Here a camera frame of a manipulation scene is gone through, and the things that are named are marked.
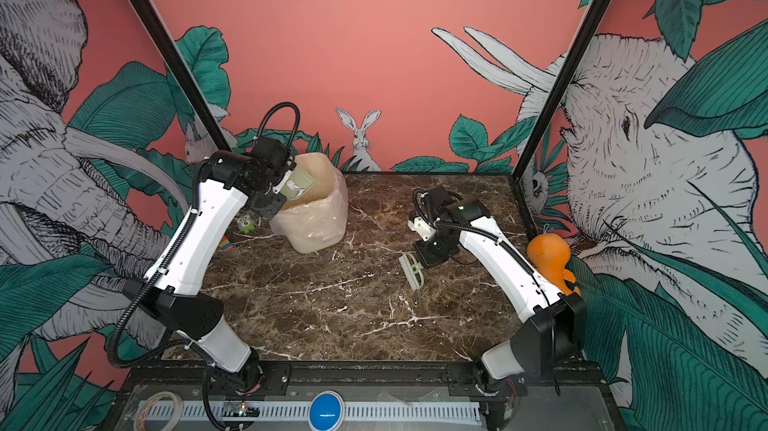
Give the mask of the light green dustpan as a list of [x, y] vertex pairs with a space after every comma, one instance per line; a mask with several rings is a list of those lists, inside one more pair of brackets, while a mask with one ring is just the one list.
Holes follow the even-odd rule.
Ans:
[[309, 172], [299, 165], [296, 165], [295, 168], [289, 172], [289, 176], [283, 183], [280, 193], [289, 201], [295, 201], [309, 191], [315, 183], [316, 179]]

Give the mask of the light green hand brush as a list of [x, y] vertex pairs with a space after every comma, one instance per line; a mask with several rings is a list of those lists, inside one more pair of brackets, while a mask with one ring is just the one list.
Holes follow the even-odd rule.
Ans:
[[399, 263], [413, 291], [421, 290], [424, 286], [423, 266], [412, 252], [402, 253]]

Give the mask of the beige trash bin with liner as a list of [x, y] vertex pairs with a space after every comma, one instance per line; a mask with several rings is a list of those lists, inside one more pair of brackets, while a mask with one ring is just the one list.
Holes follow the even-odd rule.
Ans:
[[343, 238], [348, 192], [344, 176], [325, 154], [300, 154], [296, 161], [297, 167], [315, 182], [298, 199], [288, 200], [270, 220], [270, 227], [273, 233], [285, 236], [297, 252], [307, 254]]

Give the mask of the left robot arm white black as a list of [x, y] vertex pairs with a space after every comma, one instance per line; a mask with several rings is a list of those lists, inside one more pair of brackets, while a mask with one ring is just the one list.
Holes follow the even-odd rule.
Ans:
[[179, 228], [144, 278], [128, 280], [123, 294], [131, 302], [107, 341], [110, 364], [130, 368], [137, 359], [120, 358], [118, 343], [137, 309], [144, 310], [190, 340], [219, 369], [239, 373], [250, 347], [231, 329], [223, 304], [202, 294], [206, 269], [235, 215], [247, 208], [273, 218], [286, 201], [281, 188], [296, 169], [294, 154], [281, 141], [258, 136], [245, 154], [220, 150], [198, 169], [192, 203]]

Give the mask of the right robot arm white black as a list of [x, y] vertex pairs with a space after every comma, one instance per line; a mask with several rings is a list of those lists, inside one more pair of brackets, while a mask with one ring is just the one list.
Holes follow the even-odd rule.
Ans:
[[521, 322], [512, 338], [482, 355], [480, 368], [489, 380], [521, 374], [539, 378], [581, 353], [587, 325], [585, 301], [534, 267], [483, 203], [442, 186], [415, 190], [412, 202], [408, 227], [419, 236], [414, 243], [419, 265], [435, 267], [464, 248], [495, 280]]

